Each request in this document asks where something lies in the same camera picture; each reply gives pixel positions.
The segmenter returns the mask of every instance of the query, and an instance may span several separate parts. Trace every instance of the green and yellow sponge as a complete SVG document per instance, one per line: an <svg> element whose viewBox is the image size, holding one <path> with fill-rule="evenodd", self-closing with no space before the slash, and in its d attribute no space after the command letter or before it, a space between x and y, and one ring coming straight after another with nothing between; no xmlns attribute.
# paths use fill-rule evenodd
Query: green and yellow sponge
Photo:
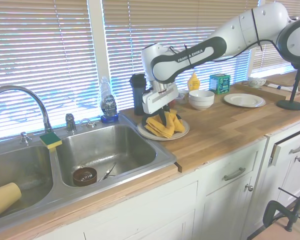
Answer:
<svg viewBox="0 0 300 240"><path fill-rule="evenodd" d="M45 135L40 136L40 139L48 149L55 148L62 144L61 139L54 132L46 133Z"/></svg>

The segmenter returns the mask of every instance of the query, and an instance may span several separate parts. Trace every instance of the yellow towel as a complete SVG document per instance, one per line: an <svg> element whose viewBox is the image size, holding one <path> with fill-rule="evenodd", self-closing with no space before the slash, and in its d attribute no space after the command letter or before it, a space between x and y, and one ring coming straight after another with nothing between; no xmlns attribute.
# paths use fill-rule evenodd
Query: yellow towel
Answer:
<svg viewBox="0 0 300 240"><path fill-rule="evenodd" d="M164 112L166 126L163 125L159 115L148 117L146 120L147 124L144 127L158 137L169 139L175 132L182 133L186 130L182 121L177 118L176 114L177 111L173 109L171 109L170 112Z"/></svg>

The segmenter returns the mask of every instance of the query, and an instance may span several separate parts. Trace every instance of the sink basin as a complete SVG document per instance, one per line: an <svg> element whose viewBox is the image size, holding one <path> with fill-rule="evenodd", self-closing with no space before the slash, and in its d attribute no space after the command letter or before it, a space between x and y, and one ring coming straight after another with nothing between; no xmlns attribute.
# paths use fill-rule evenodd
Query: sink basin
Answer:
<svg viewBox="0 0 300 240"><path fill-rule="evenodd" d="M22 197L0 218L38 203L50 192L53 180L49 150L30 146L0 154L0 187L8 183L17 184Z"/></svg>
<svg viewBox="0 0 300 240"><path fill-rule="evenodd" d="M97 179L112 168L110 175L118 176L150 164L156 151L131 127L113 125L95 131L69 136L56 148L61 176L65 184L76 187L73 173L83 167L97 171Z"/></svg>
<svg viewBox="0 0 300 240"><path fill-rule="evenodd" d="M22 198L0 215L0 232L31 221L89 196L101 193L174 164L176 157L158 142L143 138L136 125L120 114L113 123L97 121L94 128L77 125L76 132L55 128L62 145L50 151L40 141L43 132L31 135L29 146L20 137L0 139L0 187L16 183ZM92 167L99 180L116 163L111 176L76 187L73 172Z"/></svg>

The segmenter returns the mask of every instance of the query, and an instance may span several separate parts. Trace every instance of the white blinds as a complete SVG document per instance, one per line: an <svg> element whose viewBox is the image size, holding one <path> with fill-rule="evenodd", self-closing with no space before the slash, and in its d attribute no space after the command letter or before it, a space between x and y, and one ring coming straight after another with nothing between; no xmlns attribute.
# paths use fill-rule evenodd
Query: white blinds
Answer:
<svg viewBox="0 0 300 240"><path fill-rule="evenodd" d="M217 27L258 5L257 0L102 0L112 89L119 108L133 106L129 79L143 73L141 50L153 43L184 49L202 42ZM211 74L231 75L233 81L247 76L250 52L220 63L195 68L201 88L209 87ZM179 89L193 70L176 78Z"/></svg>
<svg viewBox="0 0 300 240"><path fill-rule="evenodd" d="M265 1L266 4L273 2L282 3L286 7L289 16L300 17L300 0ZM260 48L256 48L252 76L263 77L274 74L282 74L293 70L291 64L283 60L271 44L267 44L262 48L263 51L261 51Z"/></svg>
<svg viewBox="0 0 300 240"><path fill-rule="evenodd" d="M0 0L0 86L44 102L52 126L95 117L99 81L87 0ZM44 127L27 94L0 94L0 137Z"/></svg>

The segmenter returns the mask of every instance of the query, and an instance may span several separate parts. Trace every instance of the white plate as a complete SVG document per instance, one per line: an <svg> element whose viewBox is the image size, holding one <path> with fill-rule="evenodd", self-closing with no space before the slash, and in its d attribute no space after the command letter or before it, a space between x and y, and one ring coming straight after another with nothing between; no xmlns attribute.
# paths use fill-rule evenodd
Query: white plate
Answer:
<svg viewBox="0 0 300 240"><path fill-rule="evenodd" d="M165 137L162 137L162 136L153 135L152 133L148 132L148 130L145 129L145 127L142 126L141 123L138 124L136 129L138 130L138 132L142 136L144 136L147 139L157 140L157 141L169 141L169 140L179 139L179 138L183 137L184 135L186 135L189 132L189 130L190 130L189 124L185 120L182 120L182 123L183 123L183 126L185 127L185 131L184 132L177 132L177 133L173 134L171 138L165 138Z"/></svg>
<svg viewBox="0 0 300 240"><path fill-rule="evenodd" d="M228 94L223 99L229 104L246 108L258 108L266 105L266 101L262 97L245 93Z"/></svg>

